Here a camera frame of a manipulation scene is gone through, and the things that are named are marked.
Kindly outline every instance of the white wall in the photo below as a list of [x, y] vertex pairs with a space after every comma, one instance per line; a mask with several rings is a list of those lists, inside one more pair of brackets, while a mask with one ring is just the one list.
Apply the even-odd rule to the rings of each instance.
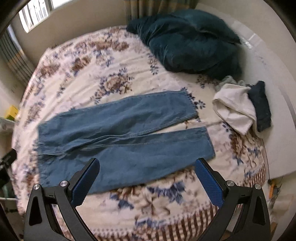
[[[0, 116], [4, 116], [9, 106], [19, 106], [24, 91], [25, 87], [17, 81], [7, 64], [0, 57]], [[0, 158], [11, 148], [10, 143], [10, 136], [0, 133]]]
[[19, 15], [12, 21], [20, 45], [35, 66], [48, 47], [102, 28], [125, 24], [123, 0], [73, 0], [54, 10], [29, 33], [24, 31]]
[[255, 32], [282, 60], [296, 80], [296, 43], [290, 32], [263, 0], [200, 0], [237, 19]]

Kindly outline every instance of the white cloth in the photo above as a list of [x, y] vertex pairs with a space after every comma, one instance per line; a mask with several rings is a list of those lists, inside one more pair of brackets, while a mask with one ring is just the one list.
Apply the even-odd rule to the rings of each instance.
[[213, 99], [213, 109], [224, 121], [241, 135], [253, 125], [257, 136], [257, 118], [253, 103], [248, 97], [250, 87], [225, 84]]

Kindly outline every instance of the orange object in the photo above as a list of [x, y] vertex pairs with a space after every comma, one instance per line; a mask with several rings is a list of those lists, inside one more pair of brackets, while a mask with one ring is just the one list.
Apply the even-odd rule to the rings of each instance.
[[271, 199], [274, 194], [275, 185], [276, 185], [275, 182], [272, 181], [271, 186], [270, 186], [270, 190], [269, 190], [269, 199]]

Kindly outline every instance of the dark teal pillow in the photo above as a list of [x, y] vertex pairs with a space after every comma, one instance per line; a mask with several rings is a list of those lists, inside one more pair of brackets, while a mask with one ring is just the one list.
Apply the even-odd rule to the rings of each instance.
[[208, 12], [195, 9], [183, 9], [170, 14], [176, 18], [186, 19], [188, 24], [200, 33], [209, 33], [216, 38], [231, 43], [240, 43], [239, 36], [220, 18]]

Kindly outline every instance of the shelf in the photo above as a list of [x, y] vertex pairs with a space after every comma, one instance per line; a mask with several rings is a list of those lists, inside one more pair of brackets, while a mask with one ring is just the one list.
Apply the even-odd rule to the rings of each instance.
[[14, 121], [0, 117], [0, 134], [12, 133], [14, 125], [15, 125]]

